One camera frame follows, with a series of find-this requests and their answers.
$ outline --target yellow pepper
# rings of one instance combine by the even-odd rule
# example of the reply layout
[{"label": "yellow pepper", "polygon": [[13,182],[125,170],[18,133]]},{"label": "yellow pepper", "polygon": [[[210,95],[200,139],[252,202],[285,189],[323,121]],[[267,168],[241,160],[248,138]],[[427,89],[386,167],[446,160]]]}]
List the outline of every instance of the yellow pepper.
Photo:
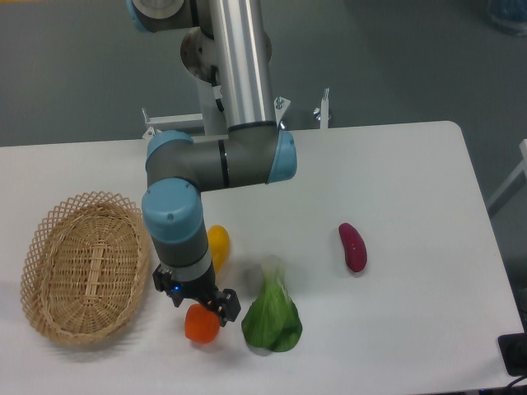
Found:
[{"label": "yellow pepper", "polygon": [[231,241],[226,229],[220,225],[211,226],[207,232],[208,245],[212,254],[212,265],[217,274],[223,264],[229,258],[231,251]]}]

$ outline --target light blue joint cap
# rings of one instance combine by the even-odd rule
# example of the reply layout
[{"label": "light blue joint cap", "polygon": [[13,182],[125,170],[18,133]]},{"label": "light blue joint cap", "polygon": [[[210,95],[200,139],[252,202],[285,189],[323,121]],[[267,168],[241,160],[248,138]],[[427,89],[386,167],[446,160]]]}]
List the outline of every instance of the light blue joint cap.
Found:
[{"label": "light blue joint cap", "polygon": [[151,33],[151,31],[149,31],[149,29],[143,26],[141,21],[139,20],[137,14],[135,13],[135,9],[133,8],[132,0],[126,0],[126,6],[128,7],[128,13],[130,14],[130,17],[132,18],[135,28],[139,30],[141,33]]},{"label": "light blue joint cap", "polygon": [[296,147],[291,132],[281,130],[278,134],[277,153],[267,184],[292,179],[296,174]]},{"label": "light blue joint cap", "polygon": [[162,179],[142,197],[142,216],[150,236],[165,244],[190,239],[203,223],[198,190],[184,179]]},{"label": "light blue joint cap", "polygon": [[186,140],[187,142],[194,143],[194,140],[192,139],[192,137],[189,136],[185,132],[178,132],[178,131],[175,131],[175,130],[167,130],[167,131],[165,131],[163,133],[157,134],[148,143],[147,161],[148,161],[148,158],[150,157],[150,155],[153,154],[153,152],[157,148],[159,148],[160,146],[162,146],[163,144],[165,144],[167,142],[172,142],[174,140]]}]

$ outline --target white table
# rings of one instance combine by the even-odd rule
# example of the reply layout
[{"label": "white table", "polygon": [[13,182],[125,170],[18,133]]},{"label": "white table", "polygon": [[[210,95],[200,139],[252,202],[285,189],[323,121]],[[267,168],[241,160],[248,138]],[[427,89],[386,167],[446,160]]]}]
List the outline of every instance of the white table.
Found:
[{"label": "white table", "polygon": [[[0,149],[0,393],[413,394],[504,386],[497,337],[522,326],[464,140],[453,123],[294,132],[289,182],[205,193],[208,226],[233,254],[220,273],[242,311],[209,346],[183,334],[186,307],[147,287],[136,319],[88,351],[55,346],[21,312],[19,281],[40,220],[81,192],[145,190],[145,142]],[[352,276],[338,225],[361,232]],[[258,263],[287,261],[304,332],[288,353],[253,353],[241,319]]]}]

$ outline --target silver cylinder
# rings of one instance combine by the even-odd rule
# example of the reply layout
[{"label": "silver cylinder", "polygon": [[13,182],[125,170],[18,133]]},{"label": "silver cylinder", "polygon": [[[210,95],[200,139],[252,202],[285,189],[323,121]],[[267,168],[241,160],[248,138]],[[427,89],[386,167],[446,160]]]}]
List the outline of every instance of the silver cylinder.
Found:
[{"label": "silver cylinder", "polygon": [[273,121],[259,0],[210,0],[227,127]]}]

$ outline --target wicker basket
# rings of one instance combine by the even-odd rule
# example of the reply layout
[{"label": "wicker basket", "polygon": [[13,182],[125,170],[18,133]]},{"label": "wicker basket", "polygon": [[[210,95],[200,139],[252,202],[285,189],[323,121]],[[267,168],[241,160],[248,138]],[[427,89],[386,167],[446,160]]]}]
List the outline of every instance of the wicker basket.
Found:
[{"label": "wicker basket", "polygon": [[150,237],[135,203],[84,193],[42,220],[21,280],[30,324],[54,342],[81,345],[122,328],[139,305]]}]

